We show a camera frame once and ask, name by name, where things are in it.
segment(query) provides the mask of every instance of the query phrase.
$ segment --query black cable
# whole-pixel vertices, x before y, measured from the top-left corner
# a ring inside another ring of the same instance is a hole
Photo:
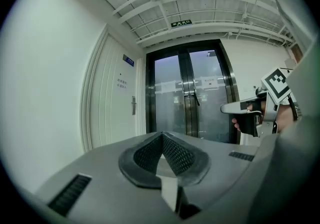
[[[288,95],[288,100],[289,100],[290,107],[292,109],[293,120],[296,121],[296,120],[298,120],[298,114],[297,114],[295,104],[294,104],[290,94]]]

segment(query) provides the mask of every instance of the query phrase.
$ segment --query glass door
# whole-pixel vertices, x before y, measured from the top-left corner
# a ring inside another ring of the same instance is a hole
[[[209,141],[236,143],[240,137],[223,114],[237,88],[222,45],[211,41],[166,48],[147,55],[147,132],[172,131]]]

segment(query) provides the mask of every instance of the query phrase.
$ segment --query person's hand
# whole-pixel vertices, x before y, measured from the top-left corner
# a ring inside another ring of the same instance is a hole
[[[252,111],[252,105],[247,107],[248,110]],[[262,114],[265,114],[266,111],[266,102],[261,101],[261,110]],[[278,132],[281,132],[284,128],[291,125],[294,122],[294,115],[290,105],[279,105],[279,110],[276,115],[276,123],[278,124]],[[237,119],[233,118],[232,123],[234,127],[241,132]]]

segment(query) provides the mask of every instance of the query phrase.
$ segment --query green exit sign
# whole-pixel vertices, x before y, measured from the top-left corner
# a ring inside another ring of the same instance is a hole
[[[191,24],[192,24],[192,21],[190,19],[187,19],[187,20],[171,23],[171,28],[177,28],[177,27],[191,25]]]

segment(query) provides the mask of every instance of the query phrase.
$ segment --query ceiling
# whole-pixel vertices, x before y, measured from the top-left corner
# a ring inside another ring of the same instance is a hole
[[[254,38],[276,46],[291,45],[275,0],[106,0],[113,14],[127,23],[142,47],[199,34],[226,38]],[[172,28],[169,23],[191,20]]]

